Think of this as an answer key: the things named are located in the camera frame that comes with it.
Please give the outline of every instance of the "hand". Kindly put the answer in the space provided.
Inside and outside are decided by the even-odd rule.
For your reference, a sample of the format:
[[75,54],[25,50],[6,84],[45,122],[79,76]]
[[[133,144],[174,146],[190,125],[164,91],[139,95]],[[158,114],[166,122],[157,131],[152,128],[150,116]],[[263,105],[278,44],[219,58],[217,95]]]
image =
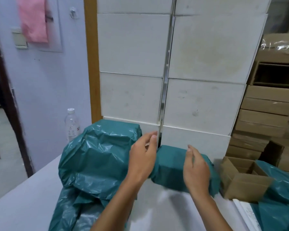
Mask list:
[[186,187],[195,199],[210,196],[210,169],[199,151],[191,145],[188,145],[186,152],[183,178]]
[[126,179],[140,186],[149,177],[156,159],[157,131],[144,134],[131,146]]

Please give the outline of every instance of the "bottle label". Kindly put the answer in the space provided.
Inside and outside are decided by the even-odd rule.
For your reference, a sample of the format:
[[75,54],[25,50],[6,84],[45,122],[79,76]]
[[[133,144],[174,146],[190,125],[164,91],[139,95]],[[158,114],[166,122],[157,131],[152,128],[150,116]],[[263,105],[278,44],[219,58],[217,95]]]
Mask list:
[[72,141],[74,138],[76,138],[78,135],[80,135],[80,127],[79,126],[73,125],[73,126],[70,126],[68,128],[67,138],[68,138],[69,142]]

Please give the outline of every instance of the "forearm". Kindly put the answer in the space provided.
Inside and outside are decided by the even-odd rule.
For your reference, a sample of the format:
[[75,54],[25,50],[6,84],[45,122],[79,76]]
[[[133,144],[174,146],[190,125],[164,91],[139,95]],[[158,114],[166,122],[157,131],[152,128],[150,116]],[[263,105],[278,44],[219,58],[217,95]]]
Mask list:
[[209,194],[197,197],[191,193],[191,196],[207,231],[232,231]]
[[123,230],[139,189],[139,185],[125,179],[91,231]]

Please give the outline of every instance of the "white table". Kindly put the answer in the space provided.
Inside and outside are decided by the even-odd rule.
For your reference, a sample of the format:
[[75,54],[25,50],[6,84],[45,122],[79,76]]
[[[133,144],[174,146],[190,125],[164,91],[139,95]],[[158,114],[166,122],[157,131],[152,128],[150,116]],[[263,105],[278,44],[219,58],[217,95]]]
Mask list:
[[[0,199],[0,231],[46,231],[62,189],[60,157]],[[248,231],[232,201],[220,194],[215,201],[234,231]],[[128,222],[130,231],[205,231],[188,193],[165,189],[147,180]]]

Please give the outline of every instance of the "bottle cap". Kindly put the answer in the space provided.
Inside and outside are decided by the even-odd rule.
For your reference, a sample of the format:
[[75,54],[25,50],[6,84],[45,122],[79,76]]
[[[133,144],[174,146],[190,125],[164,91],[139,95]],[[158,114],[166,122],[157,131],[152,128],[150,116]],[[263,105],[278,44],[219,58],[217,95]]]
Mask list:
[[75,109],[67,109],[67,113],[68,114],[74,114],[75,113]]

